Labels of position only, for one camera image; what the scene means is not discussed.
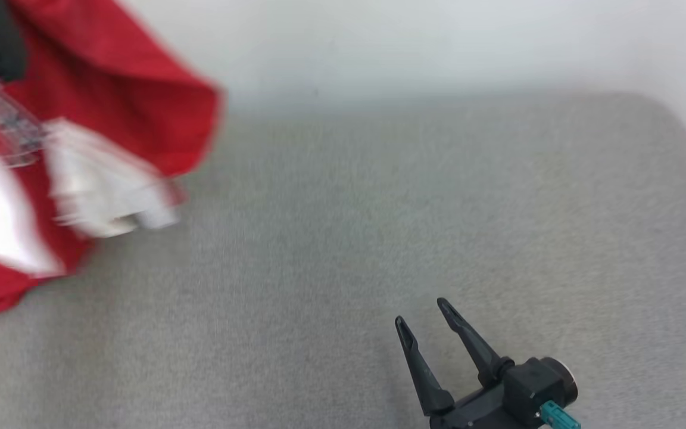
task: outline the cable connector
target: cable connector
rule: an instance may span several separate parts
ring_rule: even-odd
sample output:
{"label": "cable connector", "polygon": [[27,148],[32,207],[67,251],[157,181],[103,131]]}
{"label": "cable connector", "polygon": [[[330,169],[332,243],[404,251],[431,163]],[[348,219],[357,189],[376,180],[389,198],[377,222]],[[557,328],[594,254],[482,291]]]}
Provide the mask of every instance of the cable connector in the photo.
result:
{"label": "cable connector", "polygon": [[560,405],[555,402],[545,402],[541,407],[541,419],[552,429],[581,429],[581,423],[566,413]]}

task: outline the gray fabric surface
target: gray fabric surface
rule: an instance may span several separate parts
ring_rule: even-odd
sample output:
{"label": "gray fabric surface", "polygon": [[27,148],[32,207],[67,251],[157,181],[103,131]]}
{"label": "gray fabric surface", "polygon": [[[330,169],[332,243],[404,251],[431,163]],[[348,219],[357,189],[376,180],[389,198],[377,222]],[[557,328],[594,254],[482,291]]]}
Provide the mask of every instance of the gray fabric surface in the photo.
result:
{"label": "gray fabric surface", "polygon": [[439,296],[567,363],[584,427],[686,427],[686,136],[648,101],[232,119],[184,182],[0,315],[0,428],[427,428],[395,316],[479,387]]}

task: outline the black mount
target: black mount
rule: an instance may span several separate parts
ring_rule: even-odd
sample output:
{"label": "black mount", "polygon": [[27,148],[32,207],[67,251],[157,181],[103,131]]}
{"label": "black mount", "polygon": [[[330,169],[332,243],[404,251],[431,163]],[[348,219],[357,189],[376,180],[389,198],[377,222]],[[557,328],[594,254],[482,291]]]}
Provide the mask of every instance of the black mount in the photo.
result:
{"label": "black mount", "polygon": [[462,340],[478,368],[482,388],[459,401],[441,388],[422,358],[417,340],[401,316],[395,320],[406,363],[411,372],[422,412],[431,429],[523,429],[540,427],[540,407],[553,401],[560,407],[572,404],[579,394],[573,375],[550,357],[531,358],[515,365],[502,358],[444,298],[438,307],[452,331]]}

